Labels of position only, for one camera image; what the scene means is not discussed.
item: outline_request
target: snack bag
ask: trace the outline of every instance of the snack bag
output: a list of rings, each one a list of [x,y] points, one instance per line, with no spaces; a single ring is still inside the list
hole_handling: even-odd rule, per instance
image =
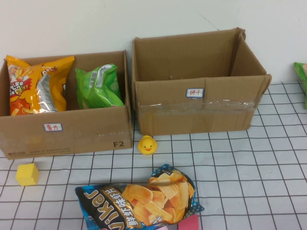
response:
[[[66,110],[63,94],[73,56],[34,66],[8,55],[6,60],[10,76],[11,115]]]
[[[165,164],[148,185],[99,184],[77,187],[88,230],[155,230],[204,210],[193,181]]]
[[[114,64],[91,72],[76,69],[77,97],[82,109],[123,106]]]
[[[294,67],[300,76],[300,78],[303,80],[303,90],[306,93],[307,92],[307,64],[304,63],[294,63]],[[307,109],[307,96],[305,99],[305,109]]]

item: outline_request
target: empty cardboard box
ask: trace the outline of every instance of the empty cardboard box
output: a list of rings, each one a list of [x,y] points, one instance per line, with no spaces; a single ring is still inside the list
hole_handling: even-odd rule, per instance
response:
[[[0,149],[8,159],[55,156],[132,147],[126,52],[74,55],[66,81],[65,112],[10,115],[9,75],[6,61],[0,71]],[[30,65],[60,57],[24,59]],[[117,66],[118,83],[125,106],[80,110],[75,68],[92,71],[98,66]]]
[[[246,130],[271,79],[240,28],[133,41],[143,135]]]

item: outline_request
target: green bag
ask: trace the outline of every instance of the green bag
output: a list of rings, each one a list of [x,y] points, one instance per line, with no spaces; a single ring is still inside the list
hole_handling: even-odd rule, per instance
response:
[[[114,64],[91,72],[76,69],[77,97],[82,109],[123,106]]]
[[[303,80],[303,91],[307,92],[307,64],[304,63],[294,63],[294,67],[300,76],[300,78]],[[307,95],[305,98],[305,109],[307,109]]]

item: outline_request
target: yellow cube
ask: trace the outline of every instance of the yellow cube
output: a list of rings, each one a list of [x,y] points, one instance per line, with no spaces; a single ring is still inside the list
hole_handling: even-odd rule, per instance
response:
[[[18,166],[16,180],[21,186],[36,185],[39,171],[34,163]]]

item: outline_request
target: white wall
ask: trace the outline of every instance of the white wall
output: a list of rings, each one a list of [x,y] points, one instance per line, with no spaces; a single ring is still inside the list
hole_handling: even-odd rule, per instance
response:
[[[123,49],[131,57],[136,36],[235,27],[273,81],[297,79],[292,63],[307,63],[306,0],[0,0],[0,58]]]

